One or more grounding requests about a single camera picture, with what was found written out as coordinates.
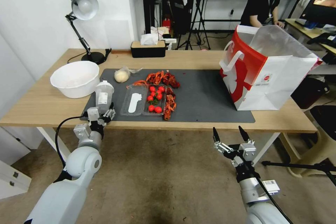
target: shopping bag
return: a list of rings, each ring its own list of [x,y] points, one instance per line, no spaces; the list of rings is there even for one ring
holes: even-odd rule
[[[237,110],[278,110],[319,58],[277,26],[237,26],[220,74]]]

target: wooden table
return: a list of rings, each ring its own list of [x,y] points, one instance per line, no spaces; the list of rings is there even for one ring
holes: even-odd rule
[[[52,73],[65,65],[67,60],[79,53],[82,49],[69,49],[64,55],[35,83],[35,85],[15,104],[0,120],[0,126],[28,126],[37,127],[46,140],[55,149],[55,131],[65,118],[79,116],[85,107],[89,96],[80,99],[70,99],[62,95],[49,81]],[[100,74],[105,68],[146,69],[218,69],[219,61],[224,56],[223,51],[166,51],[164,58],[132,58],[130,52],[114,53],[108,56],[105,63],[99,65]],[[143,129],[143,130],[218,130],[238,131],[240,125],[247,132],[266,132],[268,136],[265,144],[259,149],[255,161],[273,143],[280,132],[314,133],[315,126],[309,121],[296,103],[290,98],[278,111],[252,111],[255,123],[229,122],[142,122],[142,121],[112,121],[106,128],[113,129]],[[74,119],[67,121],[63,127],[73,128],[83,121]],[[61,154],[66,159],[70,154],[67,147],[58,139]]]

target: black t-shirt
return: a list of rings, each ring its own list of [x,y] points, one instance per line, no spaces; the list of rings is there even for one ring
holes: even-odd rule
[[[241,25],[252,26],[250,16],[255,15],[258,15],[259,22],[263,24],[269,17],[270,10],[272,13],[274,8],[279,5],[280,0],[269,0],[269,2],[271,7],[268,4],[268,0],[248,0],[240,19]]]

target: monitor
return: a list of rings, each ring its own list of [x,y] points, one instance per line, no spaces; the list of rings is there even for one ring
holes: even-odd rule
[[[321,24],[336,25],[336,0],[310,0],[301,18]]]

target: desk lamp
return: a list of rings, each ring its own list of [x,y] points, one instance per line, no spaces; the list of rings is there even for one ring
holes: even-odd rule
[[[93,18],[97,13],[98,8],[99,6],[97,0],[71,0],[72,12],[65,17],[86,50],[86,54],[82,57],[82,60],[92,61],[99,65],[105,61],[104,55],[100,52],[90,52],[89,44],[85,41],[84,38],[81,37],[73,24],[75,19],[89,20]]]

